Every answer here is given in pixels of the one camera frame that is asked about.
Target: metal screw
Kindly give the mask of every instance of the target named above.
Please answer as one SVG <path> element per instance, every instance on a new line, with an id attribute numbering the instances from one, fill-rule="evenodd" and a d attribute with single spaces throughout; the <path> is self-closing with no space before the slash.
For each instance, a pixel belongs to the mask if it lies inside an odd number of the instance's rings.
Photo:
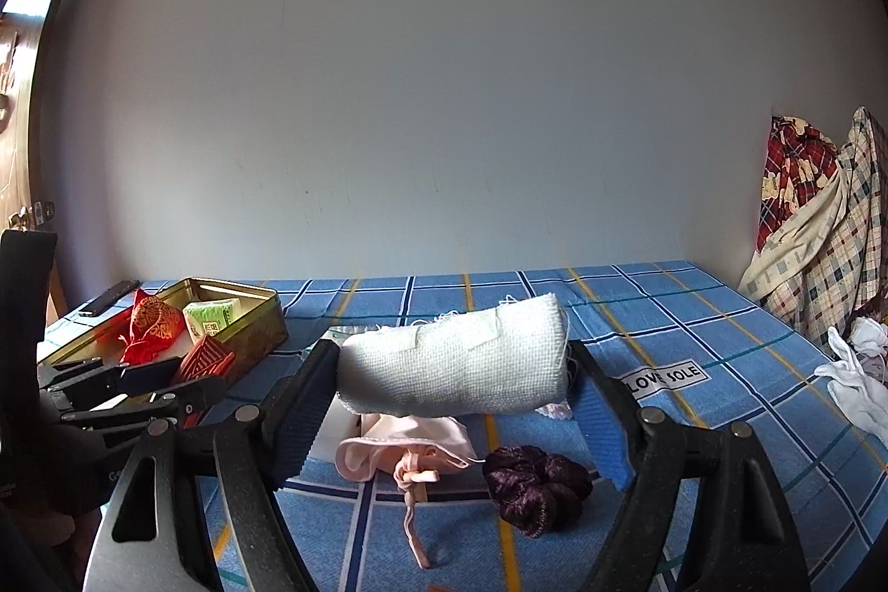
<path id="1" fill-rule="evenodd" d="M 752 427 L 746 422 L 734 422 L 731 424 L 731 434 L 740 437 L 740 439 L 746 439 L 752 437 Z"/>
<path id="2" fill-rule="evenodd" d="M 259 408 L 255 404 L 245 404 L 239 406 L 234 413 L 234 419 L 238 422 L 252 422 L 259 416 Z"/>
<path id="3" fill-rule="evenodd" d="M 155 419 L 148 425 L 148 434 L 152 437 L 160 437 L 169 428 L 170 422 L 167 422 L 166 419 Z"/>
<path id="4" fill-rule="evenodd" d="M 666 413 L 659 406 L 643 406 L 638 410 L 638 417 L 645 424 L 661 424 L 666 421 Z"/>

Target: black clamp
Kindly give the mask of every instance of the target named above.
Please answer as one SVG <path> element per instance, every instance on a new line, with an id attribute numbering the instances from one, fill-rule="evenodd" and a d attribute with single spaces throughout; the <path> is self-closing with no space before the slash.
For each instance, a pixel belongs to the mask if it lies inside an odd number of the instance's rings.
<path id="1" fill-rule="evenodd" d="M 84 360 L 38 368 L 41 418 L 53 440 L 46 454 L 59 465 L 50 472 L 53 509 L 79 515 L 105 504 L 151 422 L 181 426 L 222 399 L 225 382 L 215 375 L 167 386 L 180 361 L 102 366 L 101 360 Z M 92 409 L 119 394 L 145 398 Z"/>
<path id="2" fill-rule="evenodd" d="M 607 444 L 623 449 L 623 472 L 632 475 L 579 592 L 647 592 L 678 487 L 692 477 L 700 491 L 676 589 L 810 589 L 792 515 L 752 427 L 734 422 L 714 431 L 673 422 L 657 407 L 638 407 L 582 344 L 573 342 L 570 353 L 602 400 L 577 422 L 587 436 L 595 424 L 616 424 L 602 431 L 611 435 Z M 145 592 L 221 592 L 197 475 L 219 477 L 250 589 L 314 592 L 274 490 L 301 471 L 336 391 L 338 359 L 336 344 L 318 342 L 296 376 L 279 380 L 262 404 L 241 406 L 218 424 L 176 429 L 166 419 L 151 422 L 114 489 L 85 592 L 119 589 L 121 579 Z M 586 392 L 592 407 L 595 395 Z"/>

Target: white gauze roll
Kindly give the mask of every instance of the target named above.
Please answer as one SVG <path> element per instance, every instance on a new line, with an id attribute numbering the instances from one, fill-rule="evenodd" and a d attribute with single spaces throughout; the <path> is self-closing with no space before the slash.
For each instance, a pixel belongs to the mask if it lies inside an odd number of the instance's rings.
<path id="1" fill-rule="evenodd" d="M 567 395 L 567 330 L 554 294 L 354 335 L 339 397 L 358 414 L 528 412 Z"/>

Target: red plaid cloth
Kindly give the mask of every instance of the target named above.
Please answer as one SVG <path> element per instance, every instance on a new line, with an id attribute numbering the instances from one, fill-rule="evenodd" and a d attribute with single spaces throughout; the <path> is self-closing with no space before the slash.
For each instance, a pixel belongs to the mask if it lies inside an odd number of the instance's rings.
<path id="1" fill-rule="evenodd" d="M 191 382 L 192 379 L 205 375 L 224 377 L 232 364 L 234 364 L 234 352 L 229 351 L 213 337 L 204 336 L 194 345 L 192 351 L 185 355 L 170 384 Z"/>
<path id="2" fill-rule="evenodd" d="M 836 174 L 836 146 L 802 119 L 771 118 L 756 249 Z"/>

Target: black remote control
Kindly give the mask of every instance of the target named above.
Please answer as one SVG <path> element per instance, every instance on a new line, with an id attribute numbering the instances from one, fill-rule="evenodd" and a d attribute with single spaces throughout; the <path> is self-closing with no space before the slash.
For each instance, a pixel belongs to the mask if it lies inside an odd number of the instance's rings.
<path id="1" fill-rule="evenodd" d="M 108 289 L 108 291 L 102 292 L 101 295 L 97 296 L 85 307 L 83 307 L 79 312 L 80 316 L 98 317 L 99 314 L 108 310 L 115 301 L 123 296 L 126 296 L 133 289 L 138 288 L 139 284 L 141 284 L 139 280 L 122 281 L 119 284 L 115 284 L 110 289 Z"/>

